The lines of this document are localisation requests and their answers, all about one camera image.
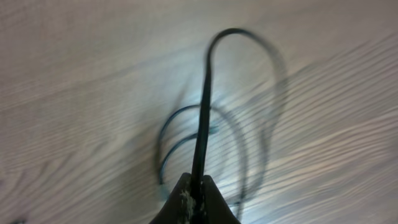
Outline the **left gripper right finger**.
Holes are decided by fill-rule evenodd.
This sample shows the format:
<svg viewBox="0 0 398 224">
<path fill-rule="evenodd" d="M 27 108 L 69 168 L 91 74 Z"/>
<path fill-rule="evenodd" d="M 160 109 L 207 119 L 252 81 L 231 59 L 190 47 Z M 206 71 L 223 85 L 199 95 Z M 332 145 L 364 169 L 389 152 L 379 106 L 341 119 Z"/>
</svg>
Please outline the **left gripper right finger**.
<svg viewBox="0 0 398 224">
<path fill-rule="evenodd" d="M 240 224 L 209 175 L 203 177 L 201 192 L 204 224 Z"/>
</svg>

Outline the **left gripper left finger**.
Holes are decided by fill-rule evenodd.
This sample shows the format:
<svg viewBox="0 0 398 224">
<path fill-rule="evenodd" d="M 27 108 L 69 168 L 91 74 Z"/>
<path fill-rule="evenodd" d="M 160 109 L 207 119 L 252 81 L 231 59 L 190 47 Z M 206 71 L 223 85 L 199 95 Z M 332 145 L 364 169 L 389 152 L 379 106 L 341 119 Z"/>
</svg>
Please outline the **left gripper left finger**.
<svg viewBox="0 0 398 224">
<path fill-rule="evenodd" d="M 195 208 L 190 184 L 191 174 L 183 173 L 166 203 L 150 224 L 190 224 Z"/>
</svg>

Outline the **black cable silver plugs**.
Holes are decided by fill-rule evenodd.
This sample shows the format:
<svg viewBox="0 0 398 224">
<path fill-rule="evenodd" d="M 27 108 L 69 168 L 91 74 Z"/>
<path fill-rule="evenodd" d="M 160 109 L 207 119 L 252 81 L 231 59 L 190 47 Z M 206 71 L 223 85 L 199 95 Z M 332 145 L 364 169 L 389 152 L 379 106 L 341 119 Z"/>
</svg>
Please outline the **black cable silver plugs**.
<svg viewBox="0 0 398 224">
<path fill-rule="evenodd" d="M 251 39 L 253 42 L 258 44 L 270 58 L 272 67 L 274 69 L 273 76 L 276 81 L 276 85 L 273 88 L 274 97 L 271 105 L 268 109 L 262 111 L 262 121 L 259 123 L 259 143 L 261 156 L 259 158 L 260 168 L 256 179 L 253 183 L 248 182 L 249 178 L 249 158 L 248 158 L 248 143 L 245 139 L 245 135 L 242 127 L 235 117 L 222 108 L 211 105 L 211 94 L 212 94 L 212 78 L 213 78 L 213 56 L 215 54 L 217 45 L 229 35 L 242 35 Z M 173 112 L 165 121 L 161 127 L 155 145 L 155 168 L 157 172 L 157 184 L 159 186 L 160 193 L 163 200 L 166 202 L 173 189 L 168 189 L 164 180 L 165 168 L 168 160 L 172 157 L 172 154 L 181 146 L 188 143 L 189 141 L 195 141 L 195 150 L 193 153 L 192 169 L 190 172 L 184 172 L 191 174 L 191 196 L 195 199 L 195 208 L 190 223 L 203 223 L 202 209 L 203 209 L 203 195 L 201 187 L 203 183 L 203 177 L 205 174 L 205 159 L 208 148 L 208 138 L 212 135 L 218 134 L 219 126 L 217 124 L 211 124 L 210 114 L 216 113 L 221 117 L 221 120 L 226 122 L 231 130 L 232 134 L 237 141 L 237 148 L 239 152 L 240 165 L 240 190 L 239 193 L 230 197 L 224 198 L 228 207 L 232 211 L 233 215 L 241 221 L 244 204 L 252 200 L 258 191 L 261 189 L 261 185 L 264 183 L 266 177 L 267 165 L 269 161 L 269 150 L 271 146 L 271 139 L 274 133 L 275 127 L 277 126 L 280 117 L 284 113 L 286 97 L 288 91 L 287 81 L 287 69 L 285 61 L 277 49 L 267 39 L 258 36 L 247 29 L 242 28 L 229 28 L 222 30 L 217 33 L 211 40 L 208 48 L 205 52 L 205 75 L 204 84 L 202 90 L 201 101 L 195 105 L 188 105 L 179 108 Z M 171 122 L 188 110 L 199 110 L 198 119 L 198 130 L 181 140 L 177 141 L 167 152 L 165 157 L 161 157 L 161 151 L 163 149 L 162 143 L 166 135 L 167 129 Z"/>
</svg>

